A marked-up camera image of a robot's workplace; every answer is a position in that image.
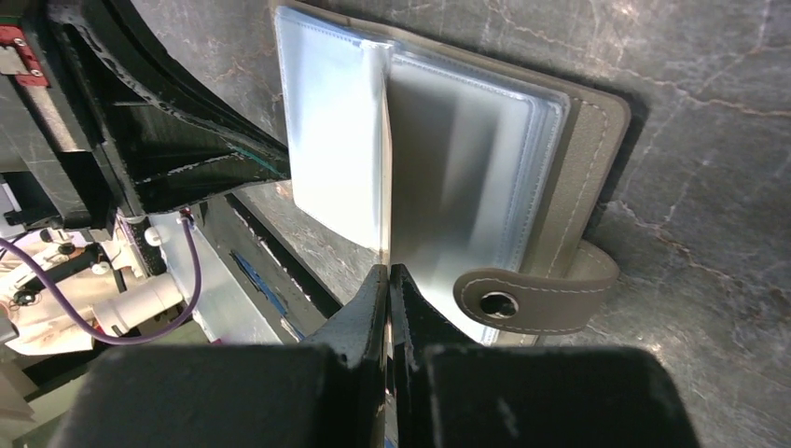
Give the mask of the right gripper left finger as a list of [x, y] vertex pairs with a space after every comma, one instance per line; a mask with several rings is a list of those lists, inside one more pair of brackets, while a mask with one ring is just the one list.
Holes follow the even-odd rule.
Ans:
[[303, 341], [326, 356], [319, 447], [383, 447], [389, 311], [388, 268], [374, 265], [353, 299]]

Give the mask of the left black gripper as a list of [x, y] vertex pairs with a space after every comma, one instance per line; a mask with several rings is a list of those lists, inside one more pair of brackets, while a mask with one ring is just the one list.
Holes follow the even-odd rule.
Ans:
[[290, 176], [287, 147], [192, 76], [131, 2], [2, 3], [13, 231], [104, 231]]

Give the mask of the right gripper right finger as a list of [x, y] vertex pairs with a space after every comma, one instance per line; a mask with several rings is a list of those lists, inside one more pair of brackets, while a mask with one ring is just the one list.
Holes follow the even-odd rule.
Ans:
[[428, 302], [403, 264], [391, 267], [390, 302], [400, 445], [478, 447], [480, 347]]

